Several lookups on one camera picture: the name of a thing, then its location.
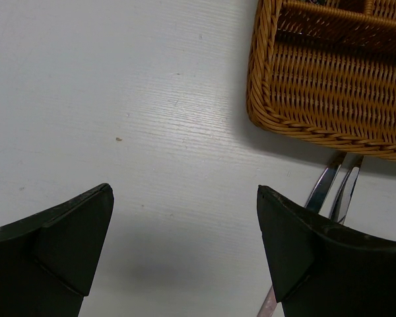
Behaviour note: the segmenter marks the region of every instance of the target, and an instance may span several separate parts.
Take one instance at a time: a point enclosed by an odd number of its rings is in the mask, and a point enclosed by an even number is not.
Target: scissors
[[[339,153],[328,164],[323,174],[315,184],[310,197],[308,198],[308,201],[305,205],[306,209],[314,213],[319,213],[321,211],[325,198],[330,192],[331,186],[333,185],[337,173],[343,165],[345,157],[346,153]],[[335,201],[329,214],[329,218],[336,223],[343,225],[345,222],[363,158],[364,157],[360,155],[353,160],[345,178],[341,183],[339,191],[337,192]],[[275,292],[273,286],[271,286],[257,317],[271,317],[274,314],[276,306],[277,302]]]

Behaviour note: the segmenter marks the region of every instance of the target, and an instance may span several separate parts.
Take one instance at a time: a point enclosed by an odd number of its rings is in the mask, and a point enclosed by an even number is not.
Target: brown woven basket
[[[396,0],[259,0],[247,85],[255,125],[396,160]]]

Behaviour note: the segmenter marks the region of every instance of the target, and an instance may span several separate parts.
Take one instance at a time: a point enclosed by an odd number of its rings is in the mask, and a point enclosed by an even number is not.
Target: white wooden surface
[[[257,185],[304,203],[333,152],[248,122],[256,2],[0,0],[0,226],[114,189],[81,316],[257,314]],[[396,240],[396,164],[366,159],[346,223]]]

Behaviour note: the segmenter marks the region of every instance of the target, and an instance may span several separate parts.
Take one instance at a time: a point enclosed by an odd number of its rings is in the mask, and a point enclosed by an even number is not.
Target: tweezers
[[[310,197],[308,198],[308,201],[305,205],[306,209],[314,213],[319,213],[321,211],[325,198],[330,192],[331,186],[333,185],[337,173],[343,165],[345,157],[346,153],[339,153],[327,165],[323,174],[315,184]],[[329,218],[332,221],[340,224],[345,222],[363,158],[364,157],[361,155],[354,159],[351,167],[348,169],[348,172],[341,183],[335,198],[335,202],[333,203],[329,214]],[[275,292],[273,286],[271,286],[257,317],[271,317],[274,314],[276,306],[277,302]]]

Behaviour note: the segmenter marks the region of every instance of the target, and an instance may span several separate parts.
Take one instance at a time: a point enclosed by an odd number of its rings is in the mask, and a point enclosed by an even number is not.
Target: woven wicker texture
[[[247,85],[255,125],[396,160],[396,0],[259,0]]]

